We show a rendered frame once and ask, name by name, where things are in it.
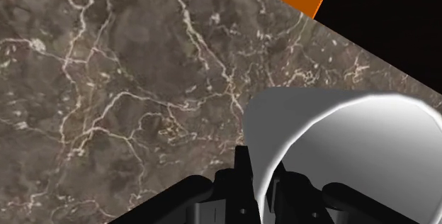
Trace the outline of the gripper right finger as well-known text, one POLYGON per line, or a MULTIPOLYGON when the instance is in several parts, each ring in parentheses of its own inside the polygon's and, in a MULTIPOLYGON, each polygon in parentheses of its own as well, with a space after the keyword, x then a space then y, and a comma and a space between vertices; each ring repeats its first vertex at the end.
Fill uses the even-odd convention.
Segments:
POLYGON ((317 189, 307 176, 280 163, 266 192, 275 224, 418 224, 352 189, 332 182, 317 189))

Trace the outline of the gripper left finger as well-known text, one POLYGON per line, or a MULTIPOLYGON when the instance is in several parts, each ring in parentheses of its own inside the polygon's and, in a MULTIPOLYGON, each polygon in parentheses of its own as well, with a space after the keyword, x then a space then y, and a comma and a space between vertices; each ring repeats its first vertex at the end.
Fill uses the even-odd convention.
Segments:
POLYGON ((238 145, 233 168, 210 180, 190 175, 109 224, 261 224, 249 151, 238 145))

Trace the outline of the grey cup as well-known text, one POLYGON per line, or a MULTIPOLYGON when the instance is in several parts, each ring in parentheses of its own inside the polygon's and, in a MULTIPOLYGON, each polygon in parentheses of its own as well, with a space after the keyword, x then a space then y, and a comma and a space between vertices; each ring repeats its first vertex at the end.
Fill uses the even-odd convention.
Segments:
POLYGON ((391 91, 272 87, 242 117, 263 224, 278 164, 316 187, 340 182, 418 224, 442 224, 442 115, 391 91))

